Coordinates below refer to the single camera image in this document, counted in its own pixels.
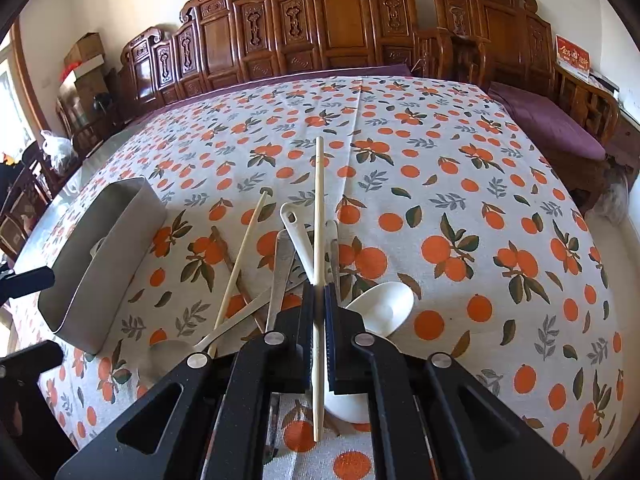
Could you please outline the white ceramic spoon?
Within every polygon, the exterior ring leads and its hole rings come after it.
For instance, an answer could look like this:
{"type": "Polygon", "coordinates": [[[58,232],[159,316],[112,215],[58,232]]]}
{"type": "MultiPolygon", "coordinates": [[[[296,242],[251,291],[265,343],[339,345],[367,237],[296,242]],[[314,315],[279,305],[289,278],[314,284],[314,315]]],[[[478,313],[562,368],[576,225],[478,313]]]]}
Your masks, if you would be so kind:
{"type": "MultiPolygon", "coordinates": [[[[412,311],[416,296],[401,282],[375,285],[346,307],[361,315],[364,329],[376,336],[388,338],[404,324],[412,311]]],[[[324,367],[324,407],[326,411],[355,425],[369,422],[367,395],[335,394],[329,385],[328,367],[324,367]]]]}

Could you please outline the fluffy dog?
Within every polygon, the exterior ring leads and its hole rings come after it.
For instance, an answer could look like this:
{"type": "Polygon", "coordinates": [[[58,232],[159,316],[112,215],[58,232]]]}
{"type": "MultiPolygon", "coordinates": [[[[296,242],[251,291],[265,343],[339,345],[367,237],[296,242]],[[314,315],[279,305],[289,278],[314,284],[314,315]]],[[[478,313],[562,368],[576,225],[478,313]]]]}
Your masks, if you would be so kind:
{"type": "Polygon", "coordinates": [[[623,166],[614,165],[605,171],[605,187],[593,212],[618,226],[627,215],[629,202],[629,186],[627,173],[623,166]]]}

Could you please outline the dark wooden chair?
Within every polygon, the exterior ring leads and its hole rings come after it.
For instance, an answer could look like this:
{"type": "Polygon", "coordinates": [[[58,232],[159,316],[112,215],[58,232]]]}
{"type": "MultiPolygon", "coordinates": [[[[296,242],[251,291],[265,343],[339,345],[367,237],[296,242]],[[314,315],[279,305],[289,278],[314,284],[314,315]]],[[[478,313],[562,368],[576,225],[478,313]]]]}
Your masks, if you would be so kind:
{"type": "Polygon", "coordinates": [[[19,160],[1,163],[1,251],[15,262],[52,202],[36,141],[19,160]]]}

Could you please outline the rectangular metal tray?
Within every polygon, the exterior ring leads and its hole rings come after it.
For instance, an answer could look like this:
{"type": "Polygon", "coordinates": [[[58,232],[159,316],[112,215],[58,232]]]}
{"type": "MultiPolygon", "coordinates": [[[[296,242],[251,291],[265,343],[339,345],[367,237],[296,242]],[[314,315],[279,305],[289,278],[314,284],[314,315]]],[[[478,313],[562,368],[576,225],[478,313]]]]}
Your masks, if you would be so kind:
{"type": "Polygon", "coordinates": [[[90,354],[101,350],[166,216],[145,178],[113,182],[96,196],[53,263],[54,285],[38,298],[54,336],[90,354]]]}

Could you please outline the carved wooden sofa bench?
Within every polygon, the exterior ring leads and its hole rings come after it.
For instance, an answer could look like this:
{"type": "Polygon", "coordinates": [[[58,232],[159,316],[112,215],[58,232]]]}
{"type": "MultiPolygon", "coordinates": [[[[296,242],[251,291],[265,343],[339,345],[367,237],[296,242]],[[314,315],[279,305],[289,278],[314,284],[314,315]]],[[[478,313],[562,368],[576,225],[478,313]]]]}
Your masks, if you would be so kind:
{"type": "Polygon", "coordinates": [[[416,0],[189,0],[180,22],[122,49],[137,114],[275,76],[404,64],[442,78],[451,65],[448,35],[419,29],[416,0]]]}

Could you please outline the cardboard boxes stack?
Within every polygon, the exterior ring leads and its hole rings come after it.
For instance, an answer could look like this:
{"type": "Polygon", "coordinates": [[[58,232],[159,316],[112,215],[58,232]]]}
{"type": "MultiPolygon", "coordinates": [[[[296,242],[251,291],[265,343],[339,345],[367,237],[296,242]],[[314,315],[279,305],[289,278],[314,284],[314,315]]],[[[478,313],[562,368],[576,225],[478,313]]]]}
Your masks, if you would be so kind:
{"type": "Polygon", "coordinates": [[[88,125],[110,107],[104,64],[104,47],[97,32],[87,32],[66,54],[58,87],[58,114],[68,128],[88,125]]]}

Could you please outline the orange-print tablecloth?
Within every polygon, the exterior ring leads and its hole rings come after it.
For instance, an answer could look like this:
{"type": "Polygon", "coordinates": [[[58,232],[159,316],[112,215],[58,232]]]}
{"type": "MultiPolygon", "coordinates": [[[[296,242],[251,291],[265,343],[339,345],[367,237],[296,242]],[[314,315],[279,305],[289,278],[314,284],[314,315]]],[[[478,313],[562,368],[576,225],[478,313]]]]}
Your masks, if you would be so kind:
{"type": "Polygon", "coordinates": [[[141,178],[166,216],[128,280],[103,349],[73,344],[40,379],[55,435],[82,448],[145,394],[138,361],[198,341],[243,249],[252,295],[271,282],[280,209],[314,218],[314,141],[338,226],[341,300],[401,282],[416,301],[402,352],[450,353],[586,479],[622,422],[623,341],[603,259],[560,179],[506,111],[470,84],[329,77],[166,110],[99,169],[46,238],[49,264],[107,185],[141,178]]]}

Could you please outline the red greeting card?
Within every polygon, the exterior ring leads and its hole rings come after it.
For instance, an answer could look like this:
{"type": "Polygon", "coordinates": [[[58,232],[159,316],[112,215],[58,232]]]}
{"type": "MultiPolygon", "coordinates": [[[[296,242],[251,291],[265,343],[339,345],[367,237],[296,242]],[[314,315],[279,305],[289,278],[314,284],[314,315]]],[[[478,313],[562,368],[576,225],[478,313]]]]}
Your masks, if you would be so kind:
{"type": "Polygon", "coordinates": [[[559,66],[575,77],[589,81],[591,67],[589,53],[560,35],[555,36],[555,47],[556,62],[559,66]]]}

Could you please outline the metal spoon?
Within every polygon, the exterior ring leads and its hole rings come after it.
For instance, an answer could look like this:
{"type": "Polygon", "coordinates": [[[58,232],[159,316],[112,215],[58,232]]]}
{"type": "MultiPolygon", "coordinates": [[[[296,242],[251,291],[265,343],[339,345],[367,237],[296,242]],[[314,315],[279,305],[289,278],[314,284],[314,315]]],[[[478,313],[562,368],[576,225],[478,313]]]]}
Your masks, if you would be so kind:
{"type": "Polygon", "coordinates": [[[267,288],[246,307],[236,312],[231,318],[227,318],[197,344],[189,344],[184,340],[166,339],[146,350],[144,357],[138,365],[139,380],[146,388],[152,388],[166,374],[168,374],[182,360],[193,353],[204,352],[207,347],[233,327],[243,322],[246,318],[256,313],[268,304],[271,288],[267,288]]]}

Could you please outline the purple sofa cushion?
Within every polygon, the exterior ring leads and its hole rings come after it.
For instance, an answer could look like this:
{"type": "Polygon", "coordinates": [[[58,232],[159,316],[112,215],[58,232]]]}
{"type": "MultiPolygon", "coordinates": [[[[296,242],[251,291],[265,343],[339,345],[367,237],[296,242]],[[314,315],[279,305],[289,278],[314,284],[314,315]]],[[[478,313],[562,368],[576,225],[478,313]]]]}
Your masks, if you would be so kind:
{"type": "Polygon", "coordinates": [[[401,76],[409,77],[411,75],[410,68],[405,64],[380,65],[370,67],[349,67],[336,68],[335,70],[313,70],[308,73],[298,73],[293,75],[284,75],[277,77],[269,77],[256,81],[243,82],[242,84],[234,84],[233,86],[210,90],[198,96],[191,96],[178,100],[176,102],[164,105],[160,110],[172,110],[186,103],[200,102],[213,96],[225,96],[235,91],[261,89],[270,84],[284,84],[285,82],[297,82],[309,79],[326,79],[330,77],[367,77],[367,76],[401,76]]]}

